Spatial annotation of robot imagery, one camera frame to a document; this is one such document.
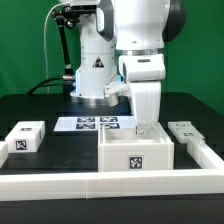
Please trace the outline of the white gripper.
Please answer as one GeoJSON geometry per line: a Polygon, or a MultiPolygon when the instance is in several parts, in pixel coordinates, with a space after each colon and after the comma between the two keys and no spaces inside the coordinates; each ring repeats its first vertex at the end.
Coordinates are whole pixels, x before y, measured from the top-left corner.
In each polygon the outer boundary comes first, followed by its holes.
{"type": "Polygon", "coordinates": [[[144,136],[146,128],[158,122],[161,81],[165,78],[164,56],[120,56],[119,72],[129,87],[136,133],[144,136]]]}

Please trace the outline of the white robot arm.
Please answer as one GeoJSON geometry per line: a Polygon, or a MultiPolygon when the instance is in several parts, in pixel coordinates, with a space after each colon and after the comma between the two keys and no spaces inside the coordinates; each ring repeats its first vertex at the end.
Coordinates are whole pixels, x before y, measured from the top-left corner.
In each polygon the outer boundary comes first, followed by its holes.
{"type": "Polygon", "coordinates": [[[81,64],[71,96],[81,103],[130,102],[135,132],[147,136],[158,123],[162,49],[181,32],[183,0],[59,0],[62,24],[80,27],[81,64]]]}

